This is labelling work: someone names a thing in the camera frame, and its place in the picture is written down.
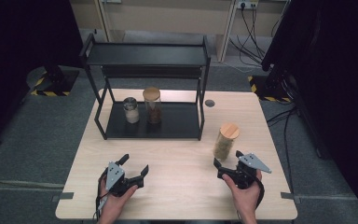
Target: cork lid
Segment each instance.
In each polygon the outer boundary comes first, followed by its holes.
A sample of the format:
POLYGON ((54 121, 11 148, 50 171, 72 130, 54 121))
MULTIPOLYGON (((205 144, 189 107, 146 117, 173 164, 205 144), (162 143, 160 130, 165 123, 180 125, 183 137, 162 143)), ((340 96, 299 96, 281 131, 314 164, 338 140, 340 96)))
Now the cork lid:
POLYGON ((220 133, 225 138, 235 139, 240 135, 240 128, 234 123, 224 123, 220 127, 220 133))
POLYGON ((147 101, 155 101, 159 98, 159 89, 156 87, 149 87, 144 90, 144 98, 147 101))

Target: person's arm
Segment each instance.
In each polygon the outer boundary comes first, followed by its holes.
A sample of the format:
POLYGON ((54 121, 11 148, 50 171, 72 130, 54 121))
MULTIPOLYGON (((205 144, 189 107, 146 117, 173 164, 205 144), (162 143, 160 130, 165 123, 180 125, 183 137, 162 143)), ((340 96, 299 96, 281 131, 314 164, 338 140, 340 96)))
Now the person's arm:
MULTIPOLYGON (((261 181, 261 172, 259 170, 257 170, 256 176, 261 181)), ((239 189, 228 175, 223 175, 223 179, 231 189, 234 206, 239 212, 242 221, 245 224, 257 223, 255 219, 255 209, 260 193, 260 188, 257 183, 254 182, 248 189, 239 189)))
MULTIPOLYGON (((107 193, 105 189, 106 186, 106 177, 101 181, 101 197, 107 193)), ((129 198, 135 193, 138 189, 138 186, 132 186, 128 189, 121 197, 115 197, 112 194, 107 194, 107 200, 104 204, 101 212, 99 224, 113 224, 121 212, 123 211, 124 205, 129 200, 129 198)))

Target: small round object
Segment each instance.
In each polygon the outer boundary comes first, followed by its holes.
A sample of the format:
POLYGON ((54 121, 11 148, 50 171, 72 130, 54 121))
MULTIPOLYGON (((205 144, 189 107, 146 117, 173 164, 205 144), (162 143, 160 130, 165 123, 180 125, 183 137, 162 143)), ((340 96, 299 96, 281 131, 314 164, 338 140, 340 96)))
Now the small round object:
POLYGON ((220 133, 227 139, 236 139, 240 135, 240 128, 235 123, 224 123, 220 133))
POLYGON ((205 101, 205 104, 206 104, 206 106, 208 106, 208 107, 213 107, 213 106, 214 106, 214 101, 213 101, 213 100, 206 100, 206 101, 205 101))

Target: black controller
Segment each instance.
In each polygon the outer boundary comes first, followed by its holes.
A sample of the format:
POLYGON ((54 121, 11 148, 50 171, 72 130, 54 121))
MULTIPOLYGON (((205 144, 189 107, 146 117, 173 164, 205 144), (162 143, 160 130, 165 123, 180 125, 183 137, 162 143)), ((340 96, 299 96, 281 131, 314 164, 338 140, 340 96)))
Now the black controller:
POLYGON ((138 188, 142 188, 144 186, 144 177, 149 172, 149 166, 146 165, 140 175, 126 178, 124 170, 119 166, 123 165, 129 157, 129 154, 126 154, 119 161, 109 162, 109 166, 103 172, 103 174, 106 174, 106 190, 116 197, 122 196, 132 186, 137 185, 138 188))
POLYGON ((220 161, 214 158, 213 165, 217 168, 217 178, 223 179, 223 174, 229 175, 239 189, 248 189, 257 178, 256 169, 271 173, 270 169, 254 154, 243 155, 237 151, 235 156, 239 159, 236 170, 222 167, 220 161))

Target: shelf rack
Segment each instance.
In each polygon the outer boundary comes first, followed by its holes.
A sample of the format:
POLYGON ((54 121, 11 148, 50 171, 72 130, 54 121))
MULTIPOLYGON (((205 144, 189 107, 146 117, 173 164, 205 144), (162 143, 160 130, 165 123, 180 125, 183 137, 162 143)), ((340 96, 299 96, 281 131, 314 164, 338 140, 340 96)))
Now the shelf rack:
POLYGON ((103 139, 201 139, 205 122, 203 101, 211 63, 206 36, 203 37, 201 44, 143 44, 99 43, 95 41, 93 34, 89 34, 79 57, 99 103, 94 120, 103 139), (99 65, 102 69, 105 84, 101 96, 90 71, 92 65, 99 65), (197 81, 196 98, 194 102, 162 102, 162 117, 159 124, 150 124, 146 121, 145 104, 138 102, 140 120, 131 124, 126 121, 123 103, 115 100, 109 82, 111 78, 194 79, 197 81), (108 92, 113 105, 104 131, 99 117, 108 92))

